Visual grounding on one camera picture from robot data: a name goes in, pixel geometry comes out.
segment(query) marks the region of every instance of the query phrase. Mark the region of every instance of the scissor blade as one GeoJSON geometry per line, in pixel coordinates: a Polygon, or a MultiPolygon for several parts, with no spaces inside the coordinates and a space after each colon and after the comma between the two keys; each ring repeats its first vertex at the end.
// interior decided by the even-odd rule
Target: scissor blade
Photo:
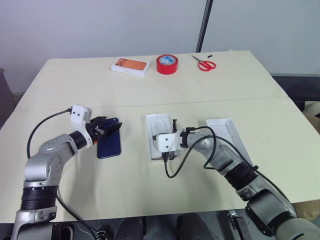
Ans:
{"type": "Polygon", "coordinates": [[[197,57],[195,57],[195,56],[193,56],[193,55],[191,55],[195,60],[197,60],[198,62],[202,62],[199,58],[197,58],[197,57]]]}

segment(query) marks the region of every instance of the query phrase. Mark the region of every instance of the phone packaging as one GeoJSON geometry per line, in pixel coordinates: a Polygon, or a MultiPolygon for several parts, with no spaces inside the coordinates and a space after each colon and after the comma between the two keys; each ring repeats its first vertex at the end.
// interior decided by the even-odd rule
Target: phone packaging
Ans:
{"type": "Polygon", "coordinates": [[[124,74],[131,74],[144,77],[150,67],[149,61],[140,61],[119,57],[112,65],[111,70],[124,74]]]}

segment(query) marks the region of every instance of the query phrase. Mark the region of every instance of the red tape roll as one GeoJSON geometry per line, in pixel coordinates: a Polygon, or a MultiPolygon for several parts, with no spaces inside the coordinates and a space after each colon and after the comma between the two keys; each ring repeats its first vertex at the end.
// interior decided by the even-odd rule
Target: red tape roll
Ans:
{"type": "Polygon", "coordinates": [[[170,54],[158,56],[156,70],[161,74],[174,74],[178,69],[178,58],[170,54]]]}

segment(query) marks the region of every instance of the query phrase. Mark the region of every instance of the white tray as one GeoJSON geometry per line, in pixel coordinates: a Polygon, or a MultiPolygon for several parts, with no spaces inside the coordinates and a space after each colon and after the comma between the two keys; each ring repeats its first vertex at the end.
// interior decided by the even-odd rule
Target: white tray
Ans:
{"type": "Polygon", "coordinates": [[[212,128],[217,136],[231,142],[242,153],[245,159],[253,164],[231,118],[208,119],[206,120],[206,125],[212,128]]]}

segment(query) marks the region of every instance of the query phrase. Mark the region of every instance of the black pole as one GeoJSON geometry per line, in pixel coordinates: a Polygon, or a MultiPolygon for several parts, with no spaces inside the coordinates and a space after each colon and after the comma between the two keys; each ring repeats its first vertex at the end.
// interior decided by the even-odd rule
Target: black pole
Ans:
{"type": "Polygon", "coordinates": [[[198,42],[196,44],[196,53],[200,53],[202,49],[202,44],[204,43],[204,38],[207,30],[207,25],[210,17],[210,12],[211,12],[211,7],[212,3],[214,0],[206,0],[205,8],[204,8],[204,13],[203,13],[203,18],[202,18],[202,24],[200,28],[200,33],[198,37],[198,42]]]}

